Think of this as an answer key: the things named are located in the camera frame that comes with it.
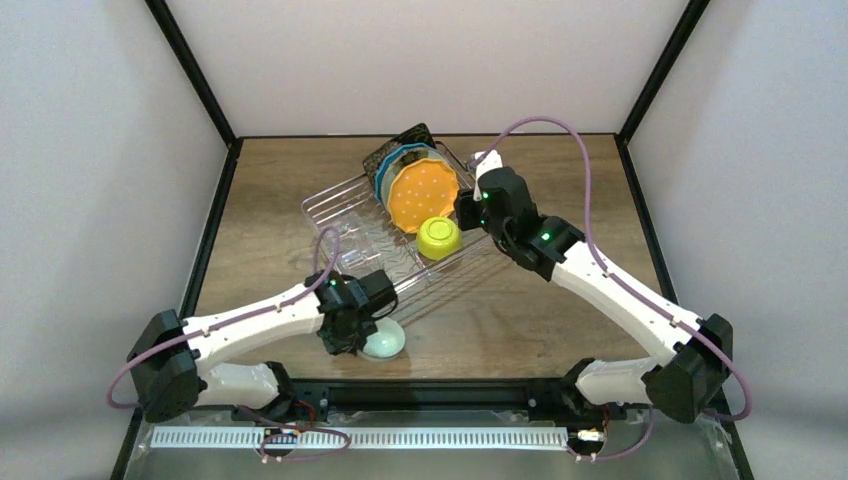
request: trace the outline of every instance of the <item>white cable tray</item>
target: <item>white cable tray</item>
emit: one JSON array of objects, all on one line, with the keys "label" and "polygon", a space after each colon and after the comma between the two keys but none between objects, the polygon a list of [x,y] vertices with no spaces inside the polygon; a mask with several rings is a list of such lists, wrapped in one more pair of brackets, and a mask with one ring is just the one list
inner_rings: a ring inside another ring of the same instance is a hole
[{"label": "white cable tray", "polygon": [[[475,428],[369,428],[340,427],[333,430],[351,437],[355,449],[565,449],[568,432],[559,427]],[[265,438],[263,427],[154,427],[151,448],[259,448]],[[344,445],[335,435],[304,432],[283,437],[267,449],[331,449]]]}]

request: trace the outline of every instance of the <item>black joint housing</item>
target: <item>black joint housing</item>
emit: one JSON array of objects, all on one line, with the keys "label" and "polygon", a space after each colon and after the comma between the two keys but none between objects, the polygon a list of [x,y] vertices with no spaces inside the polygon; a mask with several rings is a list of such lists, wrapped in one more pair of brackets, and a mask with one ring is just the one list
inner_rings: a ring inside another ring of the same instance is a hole
[{"label": "black joint housing", "polygon": [[565,252],[585,241],[583,232],[562,218],[539,215],[527,182],[512,168],[484,173],[477,186],[480,202],[473,201],[473,192],[465,191],[454,202],[460,221],[468,228],[479,223],[501,252],[546,281],[551,280],[556,264],[565,261]]},{"label": "black joint housing", "polygon": [[[127,361],[183,334],[177,312],[156,314],[133,345]],[[177,417],[197,403],[201,390],[194,355],[186,342],[165,349],[130,371],[144,419],[150,423]]]},{"label": "black joint housing", "polygon": [[[305,284],[311,285],[318,277],[310,276]],[[368,336],[377,331],[373,315],[397,302],[394,284],[384,270],[361,279],[334,271],[315,294],[321,302],[318,311],[324,314],[318,336],[331,355],[361,350]]]},{"label": "black joint housing", "polygon": [[456,212],[456,224],[463,232],[480,227],[485,229],[483,206],[480,202],[474,201],[473,188],[459,191],[456,200],[453,201],[453,210]]},{"label": "black joint housing", "polygon": [[[733,358],[733,327],[721,315],[711,315],[698,331]],[[692,338],[668,365],[645,373],[642,381],[648,398],[662,413],[678,422],[692,423],[729,376],[727,366]]]}]

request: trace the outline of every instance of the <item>orange plate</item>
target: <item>orange plate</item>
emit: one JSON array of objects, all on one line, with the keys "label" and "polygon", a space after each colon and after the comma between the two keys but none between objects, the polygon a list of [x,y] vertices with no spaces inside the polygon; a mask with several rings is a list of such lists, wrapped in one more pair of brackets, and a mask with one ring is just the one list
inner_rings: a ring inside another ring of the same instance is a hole
[{"label": "orange plate", "polygon": [[447,162],[423,158],[398,173],[386,209],[398,228],[415,233],[424,220],[450,215],[458,190],[456,172]]}]

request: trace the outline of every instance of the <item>cable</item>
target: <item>cable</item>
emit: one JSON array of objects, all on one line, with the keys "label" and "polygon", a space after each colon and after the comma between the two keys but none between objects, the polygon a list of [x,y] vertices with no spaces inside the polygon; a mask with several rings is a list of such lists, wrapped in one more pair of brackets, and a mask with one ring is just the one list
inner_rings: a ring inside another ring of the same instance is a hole
[{"label": "cable", "polygon": [[609,421],[612,413],[610,412],[609,405],[604,405],[604,433],[609,435]]},{"label": "cable", "polygon": [[295,405],[304,407],[307,411],[309,411],[309,424],[312,425],[312,423],[315,422],[315,417],[317,416],[315,414],[315,407],[313,407],[309,402],[304,402],[303,400],[298,400],[295,402]]},{"label": "cable", "polygon": [[[233,318],[229,318],[227,320],[223,320],[221,322],[213,324],[209,327],[208,331],[213,332],[215,330],[220,330],[220,329],[227,327],[229,325],[232,325],[236,322],[240,322],[242,320],[246,320],[248,318],[252,318],[252,317],[255,317],[257,315],[262,315],[263,313],[268,313],[268,312],[271,312],[271,311],[279,310],[283,307],[287,307],[289,305],[293,305],[294,303],[297,303],[298,301],[300,301],[301,299],[303,299],[307,295],[314,292],[315,289],[317,289],[318,286],[321,285],[324,282],[324,280],[327,279],[327,277],[330,275],[330,272],[333,271],[333,267],[335,266],[336,260],[339,257],[339,246],[341,244],[341,235],[339,234],[339,231],[336,230],[334,227],[327,227],[327,228],[321,230],[321,232],[318,234],[318,241],[315,243],[315,253],[314,253],[314,257],[313,257],[313,260],[314,260],[313,266],[315,267],[315,270],[317,271],[318,270],[318,263],[317,263],[318,260],[317,259],[318,259],[318,255],[319,255],[320,248],[321,248],[321,240],[323,240],[324,236],[327,235],[328,232],[333,233],[336,237],[336,241],[333,242],[333,255],[330,257],[330,262],[327,264],[327,268],[324,269],[324,272],[321,273],[321,276],[319,276],[318,279],[315,280],[315,282],[312,285],[306,287],[306,290],[303,290],[302,292],[298,293],[297,295],[293,296],[292,298],[289,298],[289,299],[282,301],[279,305],[275,305],[275,304],[266,305],[266,306],[260,307],[256,310],[246,312],[246,313],[243,313],[241,315],[237,315]],[[140,365],[142,362],[149,359],[153,355],[156,355],[157,353],[159,353],[163,350],[167,350],[167,349],[169,349],[169,348],[171,348],[175,345],[179,345],[180,343],[187,342],[187,341],[189,341],[193,338],[197,338],[197,337],[203,335],[203,333],[204,333],[203,330],[197,330],[195,332],[180,335],[179,337],[172,338],[168,341],[162,342],[162,343],[156,345],[155,347],[152,347],[149,350],[147,350],[147,351],[137,355],[136,357],[132,358],[129,362],[127,362],[126,365],[124,365],[123,367],[121,367],[120,370],[118,370],[118,373],[115,375],[115,378],[112,380],[112,383],[109,384],[109,388],[106,390],[106,404],[108,404],[112,408],[118,408],[118,409],[139,407],[140,405],[139,405],[138,402],[121,403],[121,402],[115,401],[115,399],[113,398],[113,394],[115,392],[115,387],[118,385],[118,382],[120,382],[121,379],[124,377],[124,375],[126,375],[130,370],[137,367],[138,365]]]},{"label": "cable", "polygon": [[[618,460],[619,458],[624,458],[628,455],[635,453],[636,450],[639,450],[640,448],[642,448],[642,446],[644,446],[646,443],[648,443],[648,439],[651,438],[651,433],[653,433],[653,431],[654,431],[654,424],[655,423],[656,423],[656,420],[654,418],[654,408],[650,407],[649,410],[648,410],[648,427],[645,428],[645,433],[642,434],[642,438],[640,438],[638,442],[634,443],[633,445],[627,447],[626,449],[624,449],[620,452],[611,453],[609,455],[597,455],[597,454],[589,455],[589,457],[591,457],[591,459],[592,459],[591,462],[595,463],[595,462],[605,462],[607,460]],[[578,462],[580,460],[582,460],[584,456],[586,456],[586,455],[580,455],[579,453],[575,452],[574,449],[569,447],[567,444],[565,446],[565,450],[568,453],[570,453],[571,455],[573,455],[574,458]]]},{"label": "cable", "polygon": [[[353,441],[350,438],[350,435],[348,435],[344,432],[339,432],[337,430],[331,430],[329,428],[321,428],[321,427],[312,427],[312,426],[305,427],[305,426],[302,426],[302,425],[286,425],[284,423],[278,423],[278,422],[269,420],[267,418],[264,418],[264,417],[260,416],[258,413],[254,412],[253,410],[251,410],[247,407],[239,406],[238,408],[239,408],[239,410],[241,410],[245,414],[247,414],[248,417],[251,417],[257,423],[264,424],[265,426],[268,426],[268,427],[283,428],[283,429],[287,429],[287,430],[297,430],[299,432],[325,433],[327,435],[334,435],[336,437],[340,437],[345,442],[344,445],[342,445],[341,447],[336,448],[334,450],[330,450],[329,452],[316,453],[314,455],[305,455],[305,456],[302,456],[302,457],[276,457],[278,462],[308,462],[308,461],[315,460],[315,459],[321,458],[321,457],[326,457],[326,456],[329,456],[329,455],[337,455],[339,453],[343,453],[343,452],[347,451],[350,448],[351,442]],[[271,457],[271,455],[269,455],[268,453],[265,452],[265,446],[267,446],[268,443],[273,441],[275,438],[279,438],[279,437],[282,437],[282,436],[285,436],[285,434],[282,433],[282,432],[276,433],[274,435],[270,435],[268,437],[265,437],[265,439],[262,440],[262,443],[259,444],[259,453],[262,455],[262,461],[263,462],[267,461],[268,458]]]},{"label": "cable", "polygon": [[512,133],[513,130],[515,130],[516,128],[518,128],[522,125],[525,125],[527,123],[533,123],[533,122],[546,122],[546,123],[552,123],[554,125],[557,125],[558,127],[565,130],[567,133],[569,133],[572,137],[574,137],[574,140],[577,142],[577,145],[580,147],[580,153],[583,155],[583,165],[584,165],[585,176],[586,176],[585,195],[584,195],[584,200],[583,200],[583,223],[586,227],[586,245],[589,247],[589,252],[592,254],[592,258],[595,259],[595,263],[597,263],[598,266],[601,267],[601,270],[603,270],[604,273],[606,273],[607,276],[610,279],[612,279],[612,281],[614,281],[616,284],[618,284],[618,286],[620,286],[622,289],[624,289],[624,291],[629,293],[630,296],[632,296],[636,300],[640,301],[642,304],[644,304],[645,306],[647,306],[651,310],[657,312],[657,314],[659,314],[663,318],[667,319],[669,322],[672,322],[676,326],[679,326],[680,328],[683,329],[683,331],[685,331],[686,333],[688,333],[689,335],[691,335],[692,337],[697,339],[699,342],[704,344],[704,346],[707,347],[707,349],[709,349],[713,354],[715,354],[716,357],[718,357],[719,360],[721,360],[722,363],[724,363],[727,366],[728,370],[730,370],[730,372],[733,374],[733,376],[736,377],[736,380],[739,382],[739,386],[742,387],[742,394],[745,397],[745,406],[742,408],[742,411],[737,413],[737,414],[733,414],[733,415],[724,415],[724,414],[719,414],[719,413],[716,413],[716,412],[713,412],[713,411],[706,411],[705,413],[707,413],[708,415],[711,415],[712,417],[714,417],[714,418],[716,418],[717,420],[720,420],[720,421],[737,421],[737,420],[742,420],[742,419],[746,418],[748,415],[751,414],[751,410],[753,409],[753,406],[754,406],[754,401],[753,401],[753,397],[752,397],[752,394],[751,394],[751,386],[748,383],[748,379],[736,367],[736,365],[733,363],[733,361],[727,355],[725,355],[724,352],[722,352],[721,349],[718,348],[718,346],[716,346],[716,344],[714,344],[712,341],[710,341],[710,339],[706,338],[701,333],[699,333],[697,330],[693,329],[692,327],[690,327],[689,325],[686,325],[683,322],[674,322],[674,315],[673,314],[671,314],[670,312],[667,312],[664,308],[662,308],[661,306],[652,302],[649,298],[645,297],[641,293],[637,292],[633,287],[631,287],[626,281],[622,280],[615,273],[608,272],[607,264],[604,263],[603,258],[601,258],[601,255],[598,252],[598,248],[595,245],[594,236],[592,235],[592,222],[591,222],[592,167],[591,167],[590,161],[589,161],[589,152],[586,149],[586,144],[583,143],[583,139],[580,137],[580,134],[578,134],[576,130],[574,130],[571,126],[569,126],[567,123],[563,122],[562,120],[558,120],[558,119],[552,118],[552,117],[536,116],[536,117],[528,117],[528,118],[525,118],[523,120],[519,120],[519,121],[513,123],[512,125],[510,125],[509,127],[507,127],[506,130],[501,132],[501,134],[498,135],[498,138],[496,138],[495,141],[492,142],[492,144],[489,146],[489,148],[486,149],[485,152],[483,152],[483,155],[480,155],[480,157],[477,158],[476,160],[469,162],[468,168],[474,169],[480,162],[482,162],[489,155],[489,153],[492,152],[492,150],[494,150],[498,146],[498,144],[501,142],[501,140],[506,138],[510,133]]}]

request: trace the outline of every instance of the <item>white wall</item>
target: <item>white wall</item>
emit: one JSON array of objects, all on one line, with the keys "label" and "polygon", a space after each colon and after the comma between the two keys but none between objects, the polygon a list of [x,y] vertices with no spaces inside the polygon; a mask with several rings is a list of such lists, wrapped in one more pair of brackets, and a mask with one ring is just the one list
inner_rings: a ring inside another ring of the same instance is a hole
[{"label": "white wall", "polygon": [[107,478],[225,148],[142,1],[2,2],[0,131],[0,478]]},{"label": "white wall", "polygon": [[543,114],[617,132],[686,2],[169,4],[236,134],[292,135],[499,132]]},{"label": "white wall", "polygon": [[734,324],[757,478],[848,472],[846,27],[840,0],[712,2],[631,144],[680,300]]}]

